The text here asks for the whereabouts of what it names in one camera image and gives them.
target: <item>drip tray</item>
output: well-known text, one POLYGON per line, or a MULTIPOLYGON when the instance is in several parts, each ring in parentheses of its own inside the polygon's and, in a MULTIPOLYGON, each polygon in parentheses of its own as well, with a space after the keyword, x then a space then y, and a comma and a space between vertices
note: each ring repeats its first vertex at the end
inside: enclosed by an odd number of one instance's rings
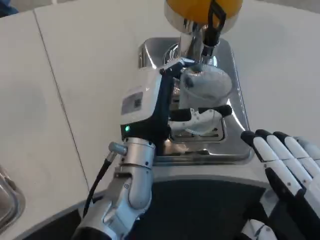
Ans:
MULTIPOLYGON (((176 37, 155 37, 147 39, 139 49, 139 67, 158 68, 179 55, 176 37)), ((158 155, 154 166, 172 165, 214 165, 237 164, 251 158, 252 149, 240 138, 249 130, 247 114, 242 98, 238 74, 229 43, 220 39, 212 65, 225 71, 232 80, 232 90, 227 103, 232 107, 232 115, 225 117, 209 134, 195 136, 188 132, 176 132, 167 139, 162 155, 158 155)), ((179 104, 179 80, 175 82, 170 108, 179 104)))

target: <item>white countertop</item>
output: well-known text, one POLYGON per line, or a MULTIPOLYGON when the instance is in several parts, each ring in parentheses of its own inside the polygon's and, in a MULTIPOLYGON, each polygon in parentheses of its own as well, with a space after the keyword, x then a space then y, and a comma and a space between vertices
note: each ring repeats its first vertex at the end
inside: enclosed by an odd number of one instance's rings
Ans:
MULTIPOLYGON (((90 186, 109 142, 120 139, 121 96, 137 67, 138 46, 151 37, 179 36, 163 9, 161 0, 79 0, 35 11, 90 186)), ((308 11, 245 0, 236 25, 222 36, 234 50, 251 129, 320 144, 320 114, 308 108, 317 109, 319 99, 320 32, 309 27, 319 20, 308 11)), ((239 166, 155 167, 154 175, 267 182, 256 158, 239 166)))
POLYGON ((0 165, 22 190, 21 217, 0 236, 39 228, 88 194, 33 12, 0 18, 0 165))

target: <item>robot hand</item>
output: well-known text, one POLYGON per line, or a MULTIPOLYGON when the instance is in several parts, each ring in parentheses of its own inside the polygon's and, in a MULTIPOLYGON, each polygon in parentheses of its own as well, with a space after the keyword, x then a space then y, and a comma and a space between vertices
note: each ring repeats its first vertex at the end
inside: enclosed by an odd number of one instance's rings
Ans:
POLYGON ((320 236, 320 149, 300 137, 259 129, 244 131, 270 186, 306 239, 320 236))

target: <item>stainless steel tray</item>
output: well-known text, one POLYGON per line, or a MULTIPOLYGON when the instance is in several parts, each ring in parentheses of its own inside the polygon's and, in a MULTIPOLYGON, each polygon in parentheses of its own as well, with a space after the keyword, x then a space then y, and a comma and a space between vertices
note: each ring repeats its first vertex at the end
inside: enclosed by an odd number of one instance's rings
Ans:
POLYGON ((0 234, 21 216, 25 202, 22 192, 0 166, 0 234))
MULTIPOLYGON (((179 38, 155 37, 147 39, 139 48, 139 67, 157 68, 167 63, 168 58, 177 57, 179 38)), ((224 70, 232 80, 232 90, 227 104, 232 115, 221 121, 221 125, 209 136, 192 136, 181 133, 165 142, 163 155, 157 156, 154 165, 199 165, 237 164, 251 158, 253 152, 240 138, 249 130, 247 114, 242 98, 233 52, 229 43, 220 39, 212 65, 224 70)))

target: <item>robot finger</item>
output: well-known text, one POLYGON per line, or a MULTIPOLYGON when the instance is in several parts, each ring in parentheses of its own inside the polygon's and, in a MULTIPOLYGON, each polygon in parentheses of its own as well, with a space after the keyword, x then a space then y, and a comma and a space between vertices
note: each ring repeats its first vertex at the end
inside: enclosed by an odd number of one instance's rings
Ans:
POLYGON ((296 196, 302 186, 264 138, 252 131, 244 131, 241 139, 254 149, 263 163, 266 177, 278 197, 286 199, 296 196))
POLYGON ((320 167, 320 149, 318 148, 318 146, 301 136, 295 136, 294 139, 301 145, 301 147, 303 147, 303 149, 320 167))
POLYGON ((255 131, 255 135, 262 137, 269 144, 300 184, 307 188, 312 181, 312 177, 286 146, 275 135, 266 130, 258 129, 255 131))
POLYGON ((311 177, 315 178, 320 174, 320 167, 297 142, 297 140, 295 140, 292 136, 289 136, 280 131, 275 131, 273 135, 275 135, 292 153, 292 155, 299 160, 299 162, 308 171, 311 177))

